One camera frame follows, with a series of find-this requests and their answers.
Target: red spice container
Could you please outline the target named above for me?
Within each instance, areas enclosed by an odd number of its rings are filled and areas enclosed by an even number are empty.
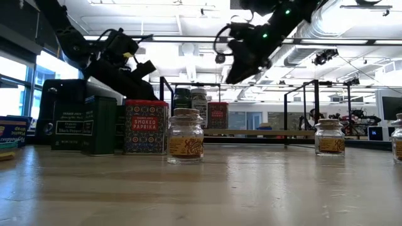
[[[208,129],[227,129],[229,104],[227,102],[208,103]]]
[[[166,154],[169,105],[160,100],[126,100],[124,154]]]

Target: window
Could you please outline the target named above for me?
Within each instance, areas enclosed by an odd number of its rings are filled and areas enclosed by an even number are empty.
[[[40,91],[40,90],[33,91],[31,117],[34,119],[38,119],[38,117],[39,117],[41,96],[42,96],[42,91]]]
[[[0,89],[0,116],[22,116],[24,94],[25,87],[22,85],[17,89]]]
[[[75,79],[78,77],[78,69],[45,51],[42,51],[36,58],[35,85],[43,85],[46,79]]]
[[[25,81],[26,70],[26,65],[0,56],[0,74]]]

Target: computer monitor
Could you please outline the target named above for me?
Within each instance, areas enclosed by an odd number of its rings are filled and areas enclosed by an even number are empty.
[[[396,115],[402,113],[401,97],[383,97],[384,120],[396,120]]]

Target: table surface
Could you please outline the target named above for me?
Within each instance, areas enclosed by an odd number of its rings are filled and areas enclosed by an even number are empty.
[[[402,165],[289,146],[205,145],[205,163],[30,146],[0,162],[0,225],[402,225]]]

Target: glass jar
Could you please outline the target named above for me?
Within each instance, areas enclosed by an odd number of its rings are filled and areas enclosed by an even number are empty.
[[[396,115],[396,121],[391,123],[395,131],[391,135],[394,162],[402,164],[402,114]]]
[[[338,119],[320,119],[315,125],[315,153],[320,156],[345,156],[345,134]]]
[[[173,109],[191,108],[190,90],[185,88],[176,88],[173,97]]]
[[[208,122],[208,100],[205,89],[191,90],[191,108],[200,111],[200,117],[203,119],[201,128],[205,129]]]
[[[175,109],[169,119],[168,163],[194,164],[204,157],[204,131],[197,109]]]

